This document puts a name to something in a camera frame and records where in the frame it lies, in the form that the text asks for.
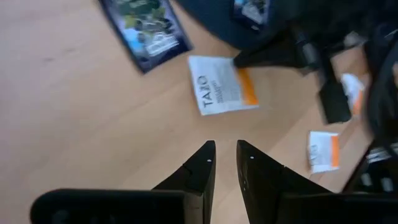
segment wooden table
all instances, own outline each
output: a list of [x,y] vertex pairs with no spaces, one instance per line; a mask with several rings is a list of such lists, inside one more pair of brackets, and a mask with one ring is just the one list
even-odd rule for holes
[[[315,76],[283,68],[251,70],[258,110],[200,116],[188,55],[238,51],[173,6],[195,50],[142,76],[95,0],[0,1],[2,223],[28,223],[31,203],[52,189],[151,189],[207,139],[216,140],[218,157],[213,223],[248,222],[238,139],[330,190],[342,188],[369,142],[360,120],[324,126]],[[359,49],[334,62],[339,73],[366,73]],[[310,130],[341,133],[340,170],[310,175]]]

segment tazo tea packet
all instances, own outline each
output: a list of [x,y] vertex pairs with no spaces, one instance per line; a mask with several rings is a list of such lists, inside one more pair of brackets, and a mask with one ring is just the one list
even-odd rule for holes
[[193,89],[202,115],[258,108],[258,99],[246,69],[233,59],[190,56]]

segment white paper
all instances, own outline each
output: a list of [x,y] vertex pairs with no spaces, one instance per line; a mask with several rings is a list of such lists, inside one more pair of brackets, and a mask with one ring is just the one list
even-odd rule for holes
[[341,76],[341,83],[348,97],[348,104],[351,112],[353,115],[358,115],[362,106],[362,97],[365,89],[364,85],[357,76],[349,73],[344,73],[343,76]]
[[233,59],[190,56],[192,84],[202,115],[257,108],[247,105]]
[[308,138],[308,153],[312,173],[337,170],[333,165],[332,137],[337,133],[311,131]]

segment orange label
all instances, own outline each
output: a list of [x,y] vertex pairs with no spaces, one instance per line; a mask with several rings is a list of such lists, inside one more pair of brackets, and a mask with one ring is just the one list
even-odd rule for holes
[[363,100],[363,90],[360,90],[358,98],[356,99],[354,106],[353,106],[353,114],[354,115],[361,113],[362,100]]
[[254,93],[253,83],[249,77],[249,73],[245,68],[238,70],[239,81],[241,82],[241,89],[245,105],[258,105],[259,100]]
[[338,167],[339,164],[339,150],[338,136],[331,137],[331,166]]

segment dark blue tea packet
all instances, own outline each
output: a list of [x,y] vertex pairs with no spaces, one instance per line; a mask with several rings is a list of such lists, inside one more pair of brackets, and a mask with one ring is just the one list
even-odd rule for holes
[[261,31],[268,21],[270,1],[232,0],[233,18],[252,30]]
[[168,0],[99,0],[143,73],[192,49]]

